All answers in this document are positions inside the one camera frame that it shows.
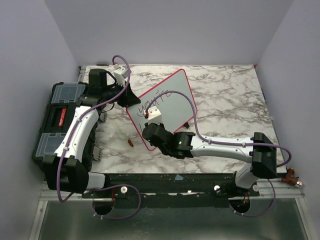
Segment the brown marker cap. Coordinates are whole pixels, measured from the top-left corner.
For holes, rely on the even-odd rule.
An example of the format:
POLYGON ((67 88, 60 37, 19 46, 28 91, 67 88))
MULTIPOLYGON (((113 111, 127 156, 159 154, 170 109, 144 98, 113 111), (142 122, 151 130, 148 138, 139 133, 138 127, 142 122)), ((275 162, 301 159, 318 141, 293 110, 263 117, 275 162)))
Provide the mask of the brown marker cap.
POLYGON ((129 144, 131 147, 134 146, 133 142, 132 142, 130 139, 129 139, 127 142, 128 142, 128 144, 129 144))

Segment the pink framed whiteboard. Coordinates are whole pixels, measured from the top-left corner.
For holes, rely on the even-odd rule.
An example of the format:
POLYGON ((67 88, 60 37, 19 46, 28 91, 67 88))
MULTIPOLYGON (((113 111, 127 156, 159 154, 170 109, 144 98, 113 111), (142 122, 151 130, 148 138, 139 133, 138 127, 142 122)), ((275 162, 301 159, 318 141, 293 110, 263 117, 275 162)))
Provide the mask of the pink framed whiteboard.
POLYGON ((180 68, 143 93, 139 97, 139 104, 126 109, 139 136, 142 136, 145 123, 148 122, 144 117, 145 109, 156 97, 159 98, 152 105, 160 110, 163 124, 167 131, 174 133, 193 118, 193 111, 189 101, 182 95, 170 93, 170 91, 178 91, 185 94, 192 102, 195 111, 198 110, 187 73, 184 69, 180 68))

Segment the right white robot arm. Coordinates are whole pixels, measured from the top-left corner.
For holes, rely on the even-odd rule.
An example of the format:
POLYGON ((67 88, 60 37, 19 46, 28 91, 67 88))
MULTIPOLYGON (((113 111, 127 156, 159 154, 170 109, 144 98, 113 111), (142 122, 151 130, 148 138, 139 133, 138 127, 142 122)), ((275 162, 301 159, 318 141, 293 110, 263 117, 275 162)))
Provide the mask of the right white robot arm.
POLYGON ((259 179, 277 177, 277 150, 262 132, 242 139, 219 138, 187 131, 171 133, 163 124, 151 123, 142 131, 142 137, 163 155, 176 159, 219 157, 245 162, 230 183, 230 191, 236 196, 243 195, 259 179))

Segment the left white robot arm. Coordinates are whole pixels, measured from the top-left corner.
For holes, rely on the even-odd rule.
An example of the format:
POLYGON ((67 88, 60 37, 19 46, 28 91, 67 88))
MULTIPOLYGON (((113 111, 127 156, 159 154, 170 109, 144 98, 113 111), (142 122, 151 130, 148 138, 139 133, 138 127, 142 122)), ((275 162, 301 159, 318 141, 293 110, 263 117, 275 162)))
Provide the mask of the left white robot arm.
POLYGON ((107 104, 126 108, 139 104, 128 82, 130 70, 114 65, 114 72, 94 68, 88 82, 57 83, 52 89, 44 129, 35 156, 50 190, 107 197, 111 185, 103 173, 92 172, 96 128, 107 104))

